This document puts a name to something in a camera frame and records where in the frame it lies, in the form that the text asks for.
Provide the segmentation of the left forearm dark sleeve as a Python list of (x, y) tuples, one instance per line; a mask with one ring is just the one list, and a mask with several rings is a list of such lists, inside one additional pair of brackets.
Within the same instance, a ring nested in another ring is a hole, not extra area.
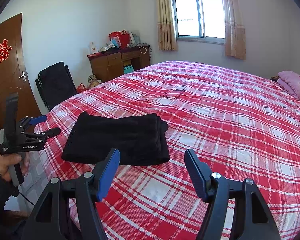
[(17, 192), (13, 183), (7, 182), (0, 176), (0, 239), (21, 239), (26, 220), (10, 223), (4, 210), (8, 199)]

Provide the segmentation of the person's left hand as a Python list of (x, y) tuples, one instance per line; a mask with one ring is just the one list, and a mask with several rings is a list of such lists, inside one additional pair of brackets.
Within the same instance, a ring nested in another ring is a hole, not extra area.
[(7, 182), (11, 181), (10, 172), (8, 171), (8, 167), (11, 165), (20, 164), (21, 172), (23, 176), (27, 176), (30, 164), (30, 156), (26, 152), (25, 158), (22, 159), (19, 154), (5, 154), (1, 155), (0, 153), (0, 176)]

